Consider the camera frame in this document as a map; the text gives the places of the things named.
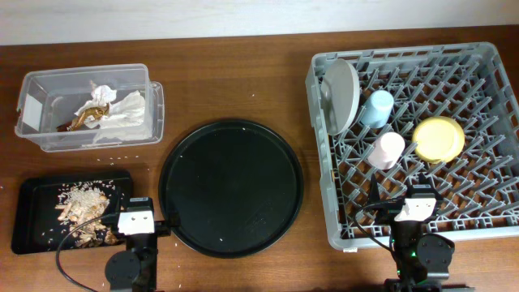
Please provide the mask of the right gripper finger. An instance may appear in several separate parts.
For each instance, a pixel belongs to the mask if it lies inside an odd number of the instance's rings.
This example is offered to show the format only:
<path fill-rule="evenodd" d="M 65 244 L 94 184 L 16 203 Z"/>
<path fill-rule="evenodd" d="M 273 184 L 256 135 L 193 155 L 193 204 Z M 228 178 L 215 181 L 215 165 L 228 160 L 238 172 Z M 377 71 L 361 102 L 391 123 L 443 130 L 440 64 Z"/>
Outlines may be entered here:
<path fill-rule="evenodd" d="M 369 193 L 368 193 L 368 204 L 374 204 L 380 202 L 380 193 L 378 188 L 378 182 L 375 174 L 371 175 Z"/>
<path fill-rule="evenodd" d="M 435 184 L 431 178 L 424 173 L 418 175 L 417 192 L 424 195 L 431 195 L 435 200 L 441 201 L 442 195 L 435 189 Z"/>

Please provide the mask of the yellow bowl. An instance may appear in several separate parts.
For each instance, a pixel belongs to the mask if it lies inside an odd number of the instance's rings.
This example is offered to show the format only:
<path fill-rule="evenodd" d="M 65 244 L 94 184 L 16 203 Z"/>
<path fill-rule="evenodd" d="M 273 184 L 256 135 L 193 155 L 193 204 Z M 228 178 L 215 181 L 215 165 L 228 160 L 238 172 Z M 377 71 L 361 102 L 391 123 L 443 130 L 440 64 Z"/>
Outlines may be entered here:
<path fill-rule="evenodd" d="M 417 144 L 414 152 L 422 160 L 431 164 L 447 163 L 463 150 L 465 133 L 452 118 L 431 117 L 417 125 L 412 142 Z"/>

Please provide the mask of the food scraps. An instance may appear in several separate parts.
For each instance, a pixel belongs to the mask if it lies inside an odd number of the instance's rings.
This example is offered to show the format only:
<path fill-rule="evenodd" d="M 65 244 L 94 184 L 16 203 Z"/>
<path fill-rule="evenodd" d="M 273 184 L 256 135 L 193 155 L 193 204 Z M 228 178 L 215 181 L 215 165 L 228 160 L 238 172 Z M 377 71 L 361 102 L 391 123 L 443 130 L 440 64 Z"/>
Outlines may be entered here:
<path fill-rule="evenodd" d="M 60 234 L 66 235 L 80 224 L 107 213 L 109 204 L 116 201 L 115 193 L 113 180 L 63 183 L 58 188 L 58 203 L 54 207 L 61 212 L 57 217 L 58 224 L 65 227 Z M 81 227 L 70 239 L 74 247 L 79 248 L 111 246 L 119 242 L 111 228 L 101 220 Z"/>

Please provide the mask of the pink cup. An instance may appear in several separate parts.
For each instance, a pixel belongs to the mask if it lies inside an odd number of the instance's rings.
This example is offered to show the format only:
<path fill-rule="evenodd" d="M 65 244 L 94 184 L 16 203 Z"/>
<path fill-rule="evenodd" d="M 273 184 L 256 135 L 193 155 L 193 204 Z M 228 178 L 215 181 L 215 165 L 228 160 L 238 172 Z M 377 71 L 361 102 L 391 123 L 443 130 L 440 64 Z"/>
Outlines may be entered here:
<path fill-rule="evenodd" d="M 368 162 L 379 170 L 391 169 L 405 149 L 404 138 L 396 132 L 387 132 L 373 144 L 373 151 L 368 156 Z"/>

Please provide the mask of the blue cup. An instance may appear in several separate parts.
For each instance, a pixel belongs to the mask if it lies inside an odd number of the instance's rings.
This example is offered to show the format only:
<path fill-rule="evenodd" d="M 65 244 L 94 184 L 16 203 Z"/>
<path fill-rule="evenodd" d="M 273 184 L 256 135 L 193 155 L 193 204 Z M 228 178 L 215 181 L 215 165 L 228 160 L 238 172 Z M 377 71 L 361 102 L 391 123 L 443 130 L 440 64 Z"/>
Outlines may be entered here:
<path fill-rule="evenodd" d="M 389 119 L 393 105 L 394 98 L 390 92 L 374 91 L 364 103 L 365 111 L 360 123 L 373 129 L 383 127 Z"/>

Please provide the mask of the white tissue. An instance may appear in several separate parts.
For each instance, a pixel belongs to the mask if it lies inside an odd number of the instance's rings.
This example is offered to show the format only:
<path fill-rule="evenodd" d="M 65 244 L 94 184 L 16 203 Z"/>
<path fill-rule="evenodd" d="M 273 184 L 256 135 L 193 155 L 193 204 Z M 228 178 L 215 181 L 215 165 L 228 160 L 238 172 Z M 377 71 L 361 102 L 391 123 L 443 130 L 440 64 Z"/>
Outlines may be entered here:
<path fill-rule="evenodd" d="M 129 93 L 120 102 L 110 106 L 109 115 L 99 121 L 101 131 L 94 143 L 117 139 L 121 141 L 146 140 L 152 136 L 151 126 L 145 122 L 146 100 L 139 91 Z"/>
<path fill-rule="evenodd" d="M 75 112 L 76 116 L 80 116 L 84 110 L 89 108 L 105 107 L 111 104 L 117 98 L 117 91 L 108 85 L 96 85 L 91 81 L 91 86 L 92 98 L 89 101 L 86 101 L 85 104 Z"/>

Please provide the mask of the grey plate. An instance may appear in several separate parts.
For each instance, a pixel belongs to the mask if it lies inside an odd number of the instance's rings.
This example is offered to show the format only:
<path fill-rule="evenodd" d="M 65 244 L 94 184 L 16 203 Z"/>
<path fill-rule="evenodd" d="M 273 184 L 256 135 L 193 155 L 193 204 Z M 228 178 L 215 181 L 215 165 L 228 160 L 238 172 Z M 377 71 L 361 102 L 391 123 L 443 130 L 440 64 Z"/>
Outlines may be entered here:
<path fill-rule="evenodd" d="M 353 124 L 358 111 L 360 83 L 355 68 L 337 59 L 326 70 L 321 87 L 323 111 L 330 135 L 338 135 Z"/>

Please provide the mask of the gold snack wrapper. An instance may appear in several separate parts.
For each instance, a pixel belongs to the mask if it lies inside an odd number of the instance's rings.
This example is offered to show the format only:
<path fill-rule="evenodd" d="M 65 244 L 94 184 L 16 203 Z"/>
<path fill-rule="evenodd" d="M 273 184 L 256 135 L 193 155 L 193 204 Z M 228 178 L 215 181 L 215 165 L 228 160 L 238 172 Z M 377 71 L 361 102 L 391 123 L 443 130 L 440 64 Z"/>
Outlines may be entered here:
<path fill-rule="evenodd" d="M 88 121 L 98 121 L 109 113 L 109 104 L 83 110 L 78 117 L 56 127 L 57 132 L 76 131 Z"/>

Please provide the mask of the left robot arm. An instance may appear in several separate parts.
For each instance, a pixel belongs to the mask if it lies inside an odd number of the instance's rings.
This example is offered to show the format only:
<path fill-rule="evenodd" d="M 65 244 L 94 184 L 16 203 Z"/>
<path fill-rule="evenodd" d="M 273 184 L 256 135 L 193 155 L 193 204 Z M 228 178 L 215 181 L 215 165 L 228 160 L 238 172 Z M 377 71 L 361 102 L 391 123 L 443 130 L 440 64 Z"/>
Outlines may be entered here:
<path fill-rule="evenodd" d="M 125 250 L 112 255 L 105 266 L 109 289 L 117 292 L 153 292 L 157 289 L 158 239 L 171 235 L 167 221 L 154 219 L 149 197 L 131 198 L 116 207 L 103 222 Z"/>

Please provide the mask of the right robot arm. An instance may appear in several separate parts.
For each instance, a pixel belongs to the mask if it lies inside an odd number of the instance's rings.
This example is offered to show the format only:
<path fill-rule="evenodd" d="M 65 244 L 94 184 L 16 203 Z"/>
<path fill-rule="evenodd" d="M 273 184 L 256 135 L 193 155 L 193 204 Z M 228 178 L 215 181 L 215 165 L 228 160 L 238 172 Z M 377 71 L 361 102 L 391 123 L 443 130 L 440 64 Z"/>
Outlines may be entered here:
<path fill-rule="evenodd" d="M 436 217 L 442 195 L 425 175 L 408 185 L 403 195 L 382 200 L 375 175 L 371 176 L 368 205 L 375 212 L 375 223 L 390 227 L 388 248 L 397 266 L 397 279 L 384 282 L 386 291 L 456 291 L 444 288 L 449 278 L 455 243 L 438 234 L 428 234 L 425 224 Z"/>

